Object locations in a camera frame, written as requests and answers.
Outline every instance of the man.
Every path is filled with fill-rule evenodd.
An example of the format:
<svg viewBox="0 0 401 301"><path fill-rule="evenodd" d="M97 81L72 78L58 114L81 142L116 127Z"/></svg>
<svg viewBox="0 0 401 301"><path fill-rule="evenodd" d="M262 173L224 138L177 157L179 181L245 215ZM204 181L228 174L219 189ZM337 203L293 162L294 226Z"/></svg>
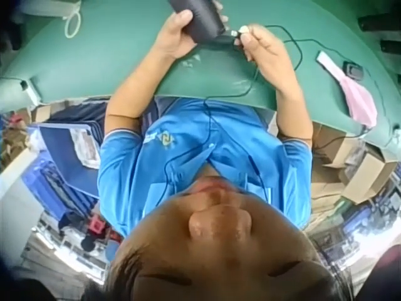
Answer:
<svg viewBox="0 0 401 301"><path fill-rule="evenodd" d="M195 47L181 33L191 18L184 11L167 20L148 55L108 103L98 180L102 215L127 236L158 203L185 191L197 177L221 176L303 227L310 216L313 126L284 44L263 27L250 25L241 41L247 57L276 88L281 141L267 133L251 107L214 100L206 107L203 100L186 98L140 136L140 117L160 81Z"/></svg>
<svg viewBox="0 0 401 301"><path fill-rule="evenodd" d="M85 296L348 300L348 283L299 230L311 211L313 127L284 44L268 30L249 25L240 43L276 89L280 140L251 107L188 98L140 135L160 81L195 47L182 31L191 19L171 15L108 103L100 211L125 239L103 288Z"/></svg>

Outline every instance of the shirt sleeve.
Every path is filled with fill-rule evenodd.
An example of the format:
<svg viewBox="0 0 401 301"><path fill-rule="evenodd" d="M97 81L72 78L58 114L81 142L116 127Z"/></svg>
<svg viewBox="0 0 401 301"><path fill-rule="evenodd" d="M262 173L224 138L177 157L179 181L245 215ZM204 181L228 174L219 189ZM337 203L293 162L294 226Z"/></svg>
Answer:
<svg viewBox="0 0 401 301"><path fill-rule="evenodd" d="M98 190L100 212L122 235L127 235L125 212L142 138L129 130L114 130L100 148Z"/></svg>
<svg viewBox="0 0 401 301"><path fill-rule="evenodd" d="M297 227L304 228L311 215L312 151L299 140L287 140L283 145L291 177L284 213Z"/></svg>

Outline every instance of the nose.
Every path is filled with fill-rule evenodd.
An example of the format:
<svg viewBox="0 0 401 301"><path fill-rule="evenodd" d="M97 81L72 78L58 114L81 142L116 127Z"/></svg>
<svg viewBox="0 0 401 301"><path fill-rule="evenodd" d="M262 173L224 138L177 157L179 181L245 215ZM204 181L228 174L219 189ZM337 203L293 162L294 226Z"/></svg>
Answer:
<svg viewBox="0 0 401 301"><path fill-rule="evenodd" d="M227 204L196 211L189 218L189 231L194 240L242 241L251 234L251 215Z"/></svg>

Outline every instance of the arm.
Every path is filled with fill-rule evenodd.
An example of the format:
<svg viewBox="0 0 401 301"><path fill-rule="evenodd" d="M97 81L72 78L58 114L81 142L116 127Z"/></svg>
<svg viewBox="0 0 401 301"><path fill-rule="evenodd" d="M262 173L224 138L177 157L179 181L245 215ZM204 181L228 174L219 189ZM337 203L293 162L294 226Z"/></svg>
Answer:
<svg viewBox="0 0 401 301"><path fill-rule="evenodd" d="M252 24L247 30L241 35L246 56L255 60L263 77L276 89L280 139L302 140L311 147L312 121L284 43L263 26Z"/></svg>
<svg viewBox="0 0 401 301"><path fill-rule="evenodd" d="M140 132L138 118L150 103L157 86L173 62L195 46L182 32L191 20L192 13L186 10L172 14L165 22L152 49L111 97L106 110L106 134L115 129Z"/></svg>

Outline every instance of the fluorescent light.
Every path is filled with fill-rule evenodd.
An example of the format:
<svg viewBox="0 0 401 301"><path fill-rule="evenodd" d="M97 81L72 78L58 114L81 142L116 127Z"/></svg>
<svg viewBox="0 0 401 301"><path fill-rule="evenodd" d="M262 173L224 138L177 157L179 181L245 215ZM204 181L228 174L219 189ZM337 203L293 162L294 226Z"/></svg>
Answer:
<svg viewBox="0 0 401 301"><path fill-rule="evenodd" d="M54 246L52 243L50 243L44 236L42 233L40 232L36 232L36 237L45 245L47 246L50 250L54 249Z"/></svg>

